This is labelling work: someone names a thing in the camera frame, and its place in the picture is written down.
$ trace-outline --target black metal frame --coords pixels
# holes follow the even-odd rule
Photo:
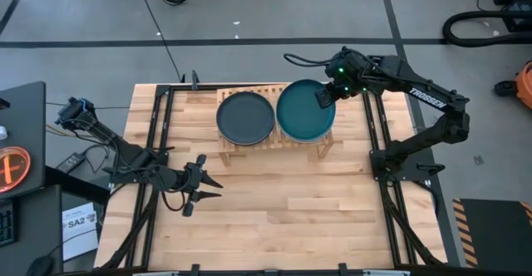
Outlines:
[[[257,83],[234,83],[234,84],[195,84],[197,87],[193,87],[192,84],[182,84],[182,85],[158,85],[155,89],[155,100],[153,105],[153,111],[151,114],[151,120],[150,120],[150,129],[148,132],[148,139],[146,142],[147,147],[153,147],[153,141],[155,138],[155,130],[157,127],[157,118],[159,117],[159,110],[160,110],[160,103],[162,100],[163,95],[167,95],[166,99],[166,108],[165,108],[165,116],[163,119],[163,126],[162,126],[162,133],[160,138],[160,149],[163,150],[166,147],[166,141],[168,138],[169,133],[169,125],[170,125],[170,117],[171,117],[171,111],[172,111],[172,103],[174,99],[174,94],[177,91],[214,91],[218,89],[224,89],[224,88],[231,88],[231,87],[239,87],[239,86],[256,86]],[[390,131],[387,124],[386,119],[386,113],[384,110],[384,104],[382,102],[382,98],[380,96],[375,96],[376,103],[377,103],[377,110],[379,115],[379,121],[382,127],[382,133],[384,135],[384,141],[387,145],[391,141],[390,137]],[[362,99],[364,102],[364,109],[366,112],[366,118],[367,118],[367,125],[369,129],[369,136],[372,143],[372,150],[378,150],[378,139],[377,139],[377,132],[375,128],[375,121],[373,120],[373,114],[372,114],[372,106],[370,103],[369,95],[367,92],[364,92],[362,94]],[[387,192],[388,187],[385,182],[379,181],[379,188],[381,191],[381,198],[384,200],[384,194]],[[144,203],[145,198],[145,185],[139,185],[138,195],[135,202],[135,212],[133,216],[133,223],[134,224],[138,217],[140,216],[140,213],[142,211],[142,205]],[[396,202],[397,202],[397,208],[399,209],[399,212],[401,213],[401,216],[407,221],[406,216],[406,206],[404,203],[404,198],[402,195],[401,190],[401,184],[397,181],[393,185],[393,189],[396,196]],[[392,262],[395,268],[398,268],[401,266],[401,255],[399,251],[399,247],[397,244],[397,234],[394,226],[394,220],[390,213],[386,211],[384,208],[382,209],[384,212],[385,220],[386,220],[386,226],[387,226],[387,234],[388,239],[390,243],[390,250],[392,253]],[[141,261],[141,267],[148,269],[148,265],[150,262],[150,250],[151,250],[151,243],[153,239],[153,232],[154,232],[154,226],[155,226],[155,215],[156,211],[154,211],[153,215],[149,218],[147,226],[146,226],[146,236],[145,236],[145,242],[143,246],[143,252],[142,252],[142,261]],[[406,251],[408,256],[408,261],[410,264],[416,264],[416,252],[412,248],[412,245],[410,241],[405,236],[405,242],[406,242]],[[131,246],[131,249],[129,253],[126,256],[126,267],[132,267],[133,261],[135,257],[135,248],[136,244],[133,244]],[[338,270],[283,270],[283,275],[342,275],[347,276],[351,274],[360,275],[362,273],[361,269],[347,269],[347,266],[345,264],[339,264]],[[180,274],[183,275],[197,275],[197,272],[199,271],[199,265],[193,265],[190,271],[180,271]],[[253,274],[253,273],[264,273],[266,274],[267,271],[209,271],[208,274],[212,275],[236,275],[236,274]],[[278,271],[272,271],[272,275],[277,275]]]

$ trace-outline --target gray floor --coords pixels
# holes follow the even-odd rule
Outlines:
[[[490,0],[480,0],[495,9]],[[0,17],[12,0],[0,0]],[[167,39],[246,38],[385,38],[392,32],[383,0],[189,0],[170,7],[148,0]],[[392,0],[402,38],[441,38],[441,26],[452,14],[475,10],[475,0]],[[470,37],[504,34],[497,20],[478,20],[456,26]],[[158,41],[160,36],[143,0],[20,0],[7,26],[0,28],[2,42]],[[295,67],[284,52],[325,59],[342,44],[221,45],[171,47],[181,73],[199,73],[208,81],[326,80],[321,68]],[[392,45],[350,45],[368,54],[395,54]],[[530,110],[517,100],[494,96],[494,83],[511,79],[532,55],[530,46],[464,49],[444,45],[405,46],[406,56],[420,75],[469,97],[470,139],[459,145],[435,147],[436,162],[445,164],[441,186],[446,208],[459,198],[523,200],[532,202],[528,190],[528,148],[532,136]],[[0,48],[0,89],[30,81],[47,83],[47,99],[65,102],[83,96],[98,106],[126,106],[136,83],[177,82],[178,77],[163,47]],[[58,107],[47,108],[53,122]],[[440,115],[421,107],[425,123]],[[98,111],[98,116],[118,133],[124,130],[127,110]],[[47,163],[57,165],[88,144],[47,134]],[[99,160],[103,152],[94,150]],[[477,165],[474,157],[484,164]],[[76,172],[94,180],[86,166]],[[463,254],[459,251],[461,263]],[[66,270],[86,269],[93,254],[66,264]]]

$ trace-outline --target wooden table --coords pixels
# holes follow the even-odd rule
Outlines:
[[[135,87],[125,132],[130,143],[145,145],[155,87]],[[411,136],[404,94],[386,92],[382,98],[392,139]],[[182,169],[199,153],[217,151],[216,109],[216,91],[175,93],[168,138],[168,146],[175,149],[169,167]],[[378,121],[375,104],[372,109]],[[234,157],[228,167],[216,155],[208,157],[205,169],[224,188],[204,189],[223,197],[200,201],[190,218],[159,202],[150,269],[190,270],[192,264],[200,264],[202,270],[337,269],[339,263],[347,263],[350,269],[391,268],[381,197],[368,159],[371,143],[361,97],[337,103],[332,131],[335,144],[322,160],[305,150],[255,152]],[[402,188],[412,228],[445,261],[430,194],[408,182]],[[105,263],[125,238],[136,191],[136,185],[127,185],[112,196],[96,266]],[[180,195],[168,197],[171,205],[180,205]],[[397,233],[406,263],[401,231]],[[138,242],[143,241],[141,234]],[[137,244],[137,264],[141,245]]]

